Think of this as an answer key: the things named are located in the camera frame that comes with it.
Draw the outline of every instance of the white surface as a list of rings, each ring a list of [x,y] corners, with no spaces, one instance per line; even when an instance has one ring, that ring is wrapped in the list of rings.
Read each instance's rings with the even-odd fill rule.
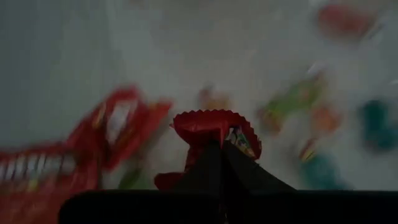
[[[330,68],[330,101],[344,114],[325,150],[354,188],[398,189],[398,151],[367,153],[355,115],[398,72],[395,5],[377,38],[352,43],[318,33],[315,9],[304,0],[104,1],[2,2],[2,145],[64,138],[123,83],[137,83],[149,100],[172,97],[172,115],[198,109],[198,91],[213,83],[260,135],[260,165],[303,189],[289,153],[300,128],[288,121],[279,137],[266,136],[255,111],[322,62]],[[182,170],[187,149],[168,129],[147,148],[146,172]],[[107,175],[106,186],[115,187],[122,172]]]

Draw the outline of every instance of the red candy wrapper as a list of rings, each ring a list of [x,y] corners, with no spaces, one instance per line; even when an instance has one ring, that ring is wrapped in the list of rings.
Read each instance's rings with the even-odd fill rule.
[[[260,158],[261,142],[243,116],[232,111],[191,111],[174,118],[172,127],[190,145],[185,170],[187,172],[212,140],[229,140],[253,159]],[[184,175],[184,172],[158,174],[155,185],[160,190],[171,188]]]
[[[376,18],[348,6],[330,4],[320,9],[318,21],[335,34],[362,37],[375,24]]]
[[[102,167],[112,170],[149,139],[171,105],[146,105],[135,87],[119,89],[80,123],[68,142],[98,152]]]
[[[57,223],[71,196],[98,185],[91,151],[64,144],[0,154],[0,223]]]

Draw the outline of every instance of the black object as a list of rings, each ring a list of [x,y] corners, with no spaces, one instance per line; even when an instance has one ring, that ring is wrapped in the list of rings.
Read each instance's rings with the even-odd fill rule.
[[[395,220],[395,192],[299,191],[225,141],[172,190],[107,190],[68,200],[59,223],[312,223]]]

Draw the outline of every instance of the white floor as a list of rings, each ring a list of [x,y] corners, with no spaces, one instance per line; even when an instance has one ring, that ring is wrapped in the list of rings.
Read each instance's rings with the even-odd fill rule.
[[[64,138],[100,99],[124,83],[137,83],[149,100],[173,98],[170,117],[197,110],[198,91],[211,83],[230,94],[233,110],[250,120],[261,137],[258,163],[293,187],[306,189],[292,155],[301,128],[288,121],[281,135],[272,138],[261,132],[255,113],[320,62],[330,69],[330,102],[344,115],[323,149],[353,188],[398,190],[398,151],[368,153],[356,117],[358,106],[385,94],[383,89],[396,79],[398,7],[393,2],[381,7],[380,33],[357,43],[322,36],[315,25],[316,7],[304,0],[2,4],[4,146]],[[166,129],[147,148],[149,178],[182,170],[187,149]],[[123,171],[106,175],[105,186],[117,186]]]

